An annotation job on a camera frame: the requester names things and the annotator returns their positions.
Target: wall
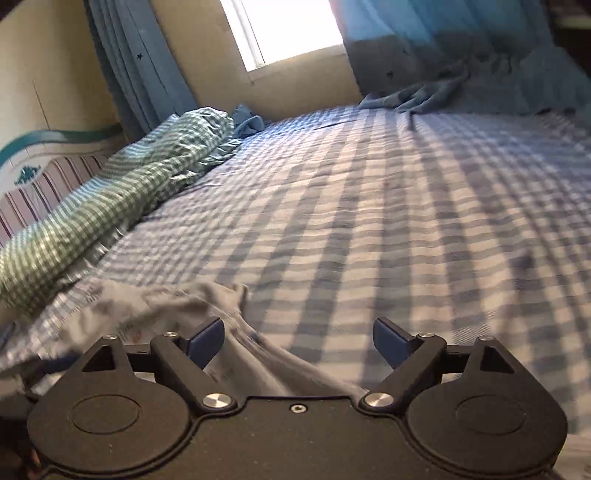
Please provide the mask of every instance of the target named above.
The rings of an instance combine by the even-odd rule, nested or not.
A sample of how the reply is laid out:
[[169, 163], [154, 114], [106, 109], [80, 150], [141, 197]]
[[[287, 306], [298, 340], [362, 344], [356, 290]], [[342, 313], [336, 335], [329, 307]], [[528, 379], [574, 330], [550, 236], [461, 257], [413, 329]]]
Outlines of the wall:
[[25, 0], [0, 22], [0, 148], [35, 129], [117, 122], [82, 0]]
[[231, 111], [243, 102], [263, 117], [278, 120], [361, 100], [344, 53], [300, 55], [273, 64], [272, 73], [253, 81], [219, 0], [152, 0], [152, 6], [168, 46], [203, 106]]

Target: window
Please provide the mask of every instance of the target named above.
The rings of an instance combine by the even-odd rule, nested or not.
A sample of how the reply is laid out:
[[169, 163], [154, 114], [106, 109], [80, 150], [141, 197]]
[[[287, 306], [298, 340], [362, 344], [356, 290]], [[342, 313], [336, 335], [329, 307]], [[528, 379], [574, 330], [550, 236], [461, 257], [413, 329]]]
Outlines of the window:
[[329, 0], [221, 0], [250, 72], [343, 43]]

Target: blue and white checkered sheet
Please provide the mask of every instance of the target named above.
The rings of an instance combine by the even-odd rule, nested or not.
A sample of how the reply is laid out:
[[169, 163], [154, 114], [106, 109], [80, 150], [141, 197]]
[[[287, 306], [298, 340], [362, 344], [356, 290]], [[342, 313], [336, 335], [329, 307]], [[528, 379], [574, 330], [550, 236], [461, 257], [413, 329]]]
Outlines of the blue and white checkered sheet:
[[591, 140], [566, 119], [332, 109], [280, 122], [121, 239], [9, 341], [43, 354], [91, 280], [210, 280], [341, 380], [389, 368], [372, 321], [494, 335], [591, 433]]

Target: green checkered blanket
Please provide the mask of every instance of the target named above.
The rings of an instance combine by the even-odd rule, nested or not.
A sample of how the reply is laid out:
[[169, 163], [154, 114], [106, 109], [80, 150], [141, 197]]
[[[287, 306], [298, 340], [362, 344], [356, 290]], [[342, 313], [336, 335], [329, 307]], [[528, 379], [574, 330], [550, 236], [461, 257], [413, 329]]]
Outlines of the green checkered blanket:
[[38, 313], [142, 215], [234, 155], [240, 140], [229, 140], [233, 127], [228, 114], [201, 108], [171, 116], [113, 155], [100, 175], [0, 250], [2, 304]]

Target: gray cloth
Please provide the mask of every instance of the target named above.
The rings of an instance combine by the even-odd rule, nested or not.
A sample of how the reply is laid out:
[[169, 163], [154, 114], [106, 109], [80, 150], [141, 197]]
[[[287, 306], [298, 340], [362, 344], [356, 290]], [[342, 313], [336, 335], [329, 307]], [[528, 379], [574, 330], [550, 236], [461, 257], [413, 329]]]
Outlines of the gray cloth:
[[106, 333], [125, 343], [148, 343], [175, 330], [187, 335], [209, 317], [220, 317], [226, 337], [222, 350], [205, 371], [238, 397], [249, 395], [352, 395], [360, 387], [340, 382], [316, 367], [277, 348], [242, 318], [248, 290], [244, 285], [189, 283], [175, 287], [133, 287], [113, 281], [95, 282], [86, 304], [73, 312], [48, 355], [87, 350]]

